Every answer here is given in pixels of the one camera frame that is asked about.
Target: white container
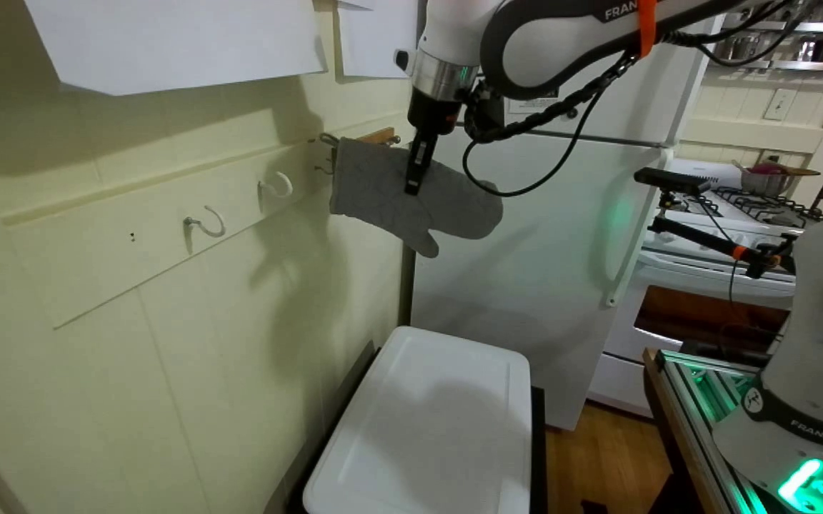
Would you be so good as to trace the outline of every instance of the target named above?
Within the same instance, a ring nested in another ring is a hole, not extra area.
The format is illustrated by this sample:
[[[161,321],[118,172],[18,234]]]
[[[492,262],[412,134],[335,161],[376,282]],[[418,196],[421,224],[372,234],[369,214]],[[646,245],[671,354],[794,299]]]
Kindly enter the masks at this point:
[[[522,354],[398,329],[332,433],[312,514],[529,514]]]

